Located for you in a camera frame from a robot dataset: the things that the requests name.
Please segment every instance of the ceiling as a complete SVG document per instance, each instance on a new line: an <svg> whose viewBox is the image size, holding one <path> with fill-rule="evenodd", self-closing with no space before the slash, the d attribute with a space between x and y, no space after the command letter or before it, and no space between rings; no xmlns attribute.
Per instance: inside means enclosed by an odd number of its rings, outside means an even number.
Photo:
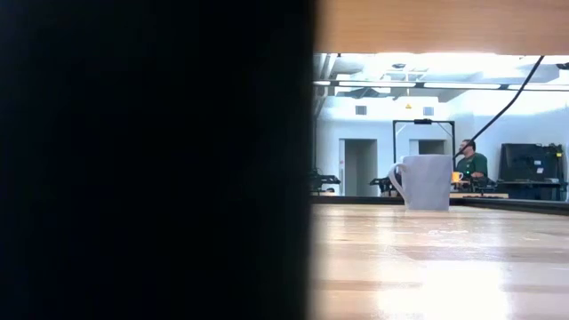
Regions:
<svg viewBox="0 0 569 320"><path fill-rule="evenodd" d="M315 54L315 79L360 81L422 81L452 83L521 84L537 56L456 53ZM569 56L546 57L532 77L532 83L548 83L559 78L557 63ZM391 88L377 92L366 88L335 88L327 96L398 99L402 96L439 97L446 102L463 90Z"/></svg>

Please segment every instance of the black cable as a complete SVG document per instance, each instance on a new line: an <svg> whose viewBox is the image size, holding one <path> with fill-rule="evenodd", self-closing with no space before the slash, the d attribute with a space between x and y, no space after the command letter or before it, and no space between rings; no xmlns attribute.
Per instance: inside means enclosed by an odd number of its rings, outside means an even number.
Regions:
<svg viewBox="0 0 569 320"><path fill-rule="evenodd" d="M367 93L368 90L370 90L370 88L365 88L365 90L362 92L362 94L360 94L359 97L357 97L356 99L358 99L358 100L359 100L359 99L362 99L362 98L365 96L365 94Z"/></svg>
<svg viewBox="0 0 569 320"><path fill-rule="evenodd" d="M448 134L449 137L451 137L451 138L453 137L452 134L449 133L449 132L443 127L443 125L442 125L441 123L437 123L437 124L438 124L439 127L441 127L441 129L443 129L444 132L446 132L446 134Z"/></svg>
<svg viewBox="0 0 569 320"><path fill-rule="evenodd" d="M503 115L504 112L506 112L506 111L509 109L509 107L511 107L511 106L514 104L514 102L516 102L517 97L519 97L519 95L522 93L522 91L523 91L524 88L525 88L525 85L530 82L530 80L532 79L533 74L535 73L535 70L537 70L537 67L540 66L541 61L543 60L543 58L545 58L545 56L540 56L540 58L537 59L537 62L535 62L535 64L533 65L533 68L532 68L532 70L530 71L529 75L527 75L527 78L526 78L526 79L524 80L524 82L522 83L522 86L519 87L519 90L516 92L516 95L514 96L514 98L509 102L508 106L506 106L504 109L502 109L502 110L498 113L498 115L496 115L496 116L495 116L492 120L490 120L482 129L480 129L480 131L479 131L477 134L475 134L474 137L472 137L472 139L470 139L469 143L467 143L466 146L464 146L461 150L459 150L459 152L458 152L456 155L454 155L454 157L453 157L454 159L456 159L457 156L460 156L460 155L462 154L462 151L464 151L465 148L467 148L468 146L471 146L471 143L474 142L475 139L478 138L478 136L479 136L480 134L482 134L482 132L486 131L486 129L488 129L488 127L489 127L490 125L492 125L492 124L494 123L494 121L498 120L498 118L499 118L501 115Z"/></svg>

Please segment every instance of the wooden table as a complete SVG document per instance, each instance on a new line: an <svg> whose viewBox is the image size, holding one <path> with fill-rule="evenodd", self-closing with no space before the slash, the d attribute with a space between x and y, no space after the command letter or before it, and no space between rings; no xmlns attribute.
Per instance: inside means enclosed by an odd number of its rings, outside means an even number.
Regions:
<svg viewBox="0 0 569 320"><path fill-rule="evenodd" d="M312 318L566 319L569 218L314 206Z"/></svg>
<svg viewBox="0 0 569 320"><path fill-rule="evenodd" d="M381 196L390 196L388 191L382 192ZM397 192L396 191L391 191L391 196L397 196ZM463 198L463 197L469 197L469 196L493 196L493 197L499 197L502 199L508 199L508 194L507 193L480 193L480 192L451 192L450 197L451 198Z"/></svg>
<svg viewBox="0 0 569 320"><path fill-rule="evenodd" d="M336 192L327 192L327 191L311 192L310 194L312 196L337 196L338 195Z"/></svg>

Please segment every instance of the white mug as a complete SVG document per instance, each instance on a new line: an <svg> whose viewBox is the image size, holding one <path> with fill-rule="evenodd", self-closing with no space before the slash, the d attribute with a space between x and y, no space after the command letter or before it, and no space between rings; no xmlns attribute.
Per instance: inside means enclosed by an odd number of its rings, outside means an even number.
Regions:
<svg viewBox="0 0 569 320"><path fill-rule="evenodd" d="M405 200L407 209L448 211L452 156L406 156L402 162L389 169L389 179ZM395 178L396 168L401 173L402 187Z"/></svg>

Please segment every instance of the door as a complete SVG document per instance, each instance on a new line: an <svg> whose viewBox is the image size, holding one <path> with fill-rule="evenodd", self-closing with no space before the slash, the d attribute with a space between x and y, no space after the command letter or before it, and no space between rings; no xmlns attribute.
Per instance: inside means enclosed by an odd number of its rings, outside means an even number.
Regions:
<svg viewBox="0 0 569 320"><path fill-rule="evenodd" d="M341 192L344 196L377 196L377 140L348 139L342 142Z"/></svg>
<svg viewBox="0 0 569 320"><path fill-rule="evenodd" d="M339 172L338 172L338 179L340 179L340 185L339 185L339 195L340 196L345 196L346 192L344 190L345 188L345 181L346 181L346 140L344 139L340 139L340 164L338 165L339 167Z"/></svg>
<svg viewBox="0 0 569 320"><path fill-rule="evenodd" d="M444 140L419 140L420 155L444 155Z"/></svg>

